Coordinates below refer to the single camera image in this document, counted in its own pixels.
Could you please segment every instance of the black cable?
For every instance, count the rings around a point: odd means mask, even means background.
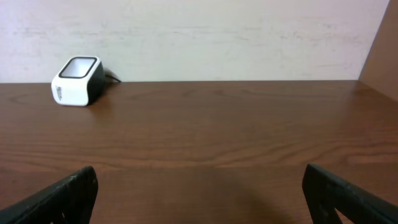
[[[110,79],[116,80],[117,82],[122,82],[120,79],[118,79],[118,78],[116,78],[116,77],[114,77],[114,76],[112,76],[112,75],[106,74],[105,77],[108,77],[108,78],[110,78]]]

